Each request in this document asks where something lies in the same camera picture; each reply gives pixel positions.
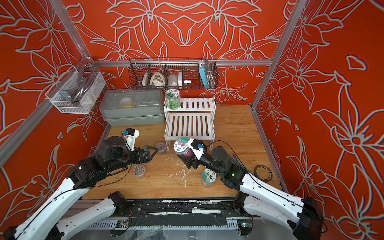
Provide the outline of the seed jar pink flower lid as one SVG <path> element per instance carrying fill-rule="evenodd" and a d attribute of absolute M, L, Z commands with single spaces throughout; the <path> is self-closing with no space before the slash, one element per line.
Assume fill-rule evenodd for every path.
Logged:
<path fill-rule="evenodd" d="M 195 154 L 193 150 L 188 146 L 188 138 L 178 138 L 174 143 L 174 151 L 177 155 L 181 155 L 186 158 L 194 158 Z"/>

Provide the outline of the seed jar radish lid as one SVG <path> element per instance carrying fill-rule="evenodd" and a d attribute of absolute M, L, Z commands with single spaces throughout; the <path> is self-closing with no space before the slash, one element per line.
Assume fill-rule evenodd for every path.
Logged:
<path fill-rule="evenodd" d="M 212 170 L 205 169 L 202 173 L 201 183 L 205 188 L 211 188 L 215 185 L 217 181 L 217 173 Z"/>

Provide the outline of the white slatted two-tier shelf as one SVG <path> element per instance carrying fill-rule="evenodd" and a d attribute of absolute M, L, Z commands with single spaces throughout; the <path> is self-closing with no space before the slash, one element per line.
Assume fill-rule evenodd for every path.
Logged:
<path fill-rule="evenodd" d="M 167 149 L 177 139 L 193 138 L 213 143 L 215 140 L 214 119 L 216 114 L 215 98 L 181 98 L 181 106 L 172 110 L 164 105 Z"/>

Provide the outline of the seed jar green tree lid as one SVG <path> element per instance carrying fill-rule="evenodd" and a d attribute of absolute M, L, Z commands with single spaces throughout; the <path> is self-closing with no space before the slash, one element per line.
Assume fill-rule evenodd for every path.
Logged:
<path fill-rule="evenodd" d="M 181 93 L 177 89 L 169 89 L 165 92 L 166 105 L 171 110 L 181 107 Z"/>

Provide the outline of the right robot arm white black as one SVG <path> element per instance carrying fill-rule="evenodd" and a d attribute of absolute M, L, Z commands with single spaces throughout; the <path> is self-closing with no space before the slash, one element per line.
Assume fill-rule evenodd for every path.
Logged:
<path fill-rule="evenodd" d="M 314 198 L 303 199 L 266 184 L 235 164 L 221 146 L 210 154 L 204 150 L 204 145 L 190 147 L 182 144 L 174 151 L 187 168 L 204 166 L 220 175 L 226 187 L 238 191 L 234 206 L 240 211 L 277 223 L 291 231 L 298 240 L 321 238 L 324 216 Z"/>

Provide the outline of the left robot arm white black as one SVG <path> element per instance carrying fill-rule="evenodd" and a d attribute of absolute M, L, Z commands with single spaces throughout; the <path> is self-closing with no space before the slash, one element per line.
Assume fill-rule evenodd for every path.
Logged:
<path fill-rule="evenodd" d="M 134 144 L 121 137 L 102 141 L 97 152 L 71 168 L 58 189 L 29 219 L 7 228 L 4 239 L 67 240 L 104 218 L 131 215 L 127 199 L 117 191 L 79 214 L 62 218 L 77 200 L 97 188 L 98 182 L 122 172 L 129 173 L 133 165 L 149 163 L 158 153 L 158 148 L 136 148 Z"/>

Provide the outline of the small clear cup back left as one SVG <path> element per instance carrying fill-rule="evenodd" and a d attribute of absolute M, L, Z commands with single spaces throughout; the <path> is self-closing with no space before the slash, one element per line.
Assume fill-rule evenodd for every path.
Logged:
<path fill-rule="evenodd" d="M 165 142 L 158 142 L 156 148 L 159 155 L 164 155 L 167 152 L 167 144 Z"/>

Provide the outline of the small clear cup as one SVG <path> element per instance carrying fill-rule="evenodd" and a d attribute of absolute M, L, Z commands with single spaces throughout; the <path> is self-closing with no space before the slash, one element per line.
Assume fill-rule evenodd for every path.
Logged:
<path fill-rule="evenodd" d="M 156 148 L 159 155 L 164 155 L 167 152 L 167 144 L 165 142 L 158 142 Z"/>
<path fill-rule="evenodd" d="M 136 165 L 133 169 L 133 175 L 136 178 L 142 179 L 146 176 L 146 167 L 144 165 Z"/>

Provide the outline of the small clear cup front left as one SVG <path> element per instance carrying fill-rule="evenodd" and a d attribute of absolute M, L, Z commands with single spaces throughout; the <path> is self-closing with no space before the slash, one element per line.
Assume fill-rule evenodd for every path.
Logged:
<path fill-rule="evenodd" d="M 136 178 L 142 179 L 146 176 L 146 167 L 144 165 L 136 165 L 133 169 L 133 175 Z"/>

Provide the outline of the green plastic storage box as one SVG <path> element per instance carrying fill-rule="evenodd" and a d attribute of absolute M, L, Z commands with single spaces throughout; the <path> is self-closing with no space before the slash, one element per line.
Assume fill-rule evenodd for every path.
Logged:
<path fill-rule="evenodd" d="M 160 89 L 107 91 L 100 104 L 111 127 L 157 125 L 165 122 L 164 96 Z"/>

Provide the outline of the white cloth bundle in basket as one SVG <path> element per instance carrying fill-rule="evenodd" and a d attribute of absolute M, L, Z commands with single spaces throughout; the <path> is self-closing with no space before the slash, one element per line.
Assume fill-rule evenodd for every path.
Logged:
<path fill-rule="evenodd" d="M 164 87 L 166 85 L 166 79 L 163 74 L 160 72 L 155 72 L 152 74 L 150 79 L 150 86 L 151 87 Z"/>

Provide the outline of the light blue box in basket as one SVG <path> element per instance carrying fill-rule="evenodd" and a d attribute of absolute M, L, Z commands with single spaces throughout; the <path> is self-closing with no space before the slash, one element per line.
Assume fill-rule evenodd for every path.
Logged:
<path fill-rule="evenodd" d="M 205 89 L 208 89 L 209 84 L 208 84 L 208 78 L 207 78 L 206 63 L 203 60 L 200 60 L 198 61 L 198 65 L 199 65 L 199 73 L 201 76 L 202 85 L 204 86 Z"/>

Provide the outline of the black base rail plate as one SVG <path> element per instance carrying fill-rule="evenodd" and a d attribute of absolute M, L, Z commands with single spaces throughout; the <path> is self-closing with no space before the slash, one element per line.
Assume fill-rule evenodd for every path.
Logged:
<path fill-rule="evenodd" d="M 145 215 L 215 215 L 224 218 L 249 218 L 244 210 L 237 209 L 234 197 L 218 198 L 165 198 L 165 199 L 128 199 L 127 210 L 122 214 L 112 214 L 111 218 L 139 218 Z"/>

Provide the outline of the clear plastic wall basket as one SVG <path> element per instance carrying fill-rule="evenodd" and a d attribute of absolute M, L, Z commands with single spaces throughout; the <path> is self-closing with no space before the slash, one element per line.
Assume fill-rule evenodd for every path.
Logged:
<path fill-rule="evenodd" d="M 89 114 L 105 88 L 99 71 L 71 67 L 46 92 L 46 98 L 62 114 Z"/>

